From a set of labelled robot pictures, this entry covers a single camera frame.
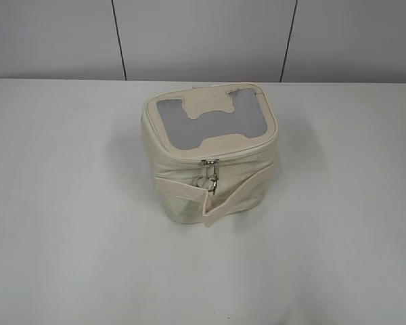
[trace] white table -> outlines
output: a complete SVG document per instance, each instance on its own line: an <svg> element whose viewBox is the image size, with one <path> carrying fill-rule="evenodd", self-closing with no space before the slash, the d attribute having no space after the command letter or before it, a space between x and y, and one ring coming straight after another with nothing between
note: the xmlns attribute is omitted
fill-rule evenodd
<svg viewBox="0 0 406 325"><path fill-rule="evenodd" d="M406 85L262 84L282 174L208 229L139 136L201 85L0 80L0 324L406 324Z"/></svg>

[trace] zipper pull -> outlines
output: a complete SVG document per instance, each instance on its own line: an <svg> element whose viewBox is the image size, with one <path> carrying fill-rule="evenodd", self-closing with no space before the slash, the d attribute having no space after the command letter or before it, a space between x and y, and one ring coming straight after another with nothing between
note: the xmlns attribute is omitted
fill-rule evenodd
<svg viewBox="0 0 406 325"><path fill-rule="evenodd" d="M219 180L219 165L218 165L219 159L212 159L212 160L202 160L203 166L206 167L206 176L200 176L196 180L196 186L201 188L203 184L199 184L199 181L203 179L203 183L205 183L206 180L211 181L211 185L208 188L208 192L212 193L212 195L215 195L215 191L218 188L218 180Z"/></svg>

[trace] carry strap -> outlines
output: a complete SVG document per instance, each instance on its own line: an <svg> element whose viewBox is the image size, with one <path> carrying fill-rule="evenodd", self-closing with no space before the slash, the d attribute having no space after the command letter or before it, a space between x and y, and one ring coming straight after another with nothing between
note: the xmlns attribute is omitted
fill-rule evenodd
<svg viewBox="0 0 406 325"><path fill-rule="evenodd" d="M250 176L224 201L223 204L220 204L212 210L209 210L210 196L212 194L210 194L208 190L204 188L197 188L178 181L171 181L169 179L155 177L155 189L160 194L202 203L203 207L200 213L202 214L204 225L206 227L210 227L214 222L224 217L231 207L234 207L241 200L245 199L256 185L262 181L265 181L272 174L274 166L275 164L272 163Z"/></svg>

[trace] cosmetic bag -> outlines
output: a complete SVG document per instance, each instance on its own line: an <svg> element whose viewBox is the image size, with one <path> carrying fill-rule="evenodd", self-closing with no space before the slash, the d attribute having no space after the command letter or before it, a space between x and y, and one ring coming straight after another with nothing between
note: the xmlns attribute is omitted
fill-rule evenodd
<svg viewBox="0 0 406 325"><path fill-rule="evenodd" d="M209 227L263 199L278 130L259 86L164 93L145 103L141 124L154 187L172 220Z"/></svg>

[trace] gray wall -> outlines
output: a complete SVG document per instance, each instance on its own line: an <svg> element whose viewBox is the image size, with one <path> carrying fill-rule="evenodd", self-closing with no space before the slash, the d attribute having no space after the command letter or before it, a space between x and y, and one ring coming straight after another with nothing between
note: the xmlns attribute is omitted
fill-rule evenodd
<svg viewBox="0 0 406 325"><path fill-rule="evenodd" d="M114 0L129 79L278 81L293 0Z"/></svg>
<svg viewBox="0 0 406 325"><path fill-rule="evenodd" d="M406 82L406 0L300 0L284 81Z"/></svg>
<svg viewBox="0 0 406 325"><path fill-rule="evenodd" d="M295 3L0 0L0 78L279 81ZM406 0L299 0L283 81L406 82Z"/></svg>
<svg viewBox="0 0 406 325"><path fill-rule="evenodd" d="M0 78L123 79L108 0L0 0Z"/></svg>

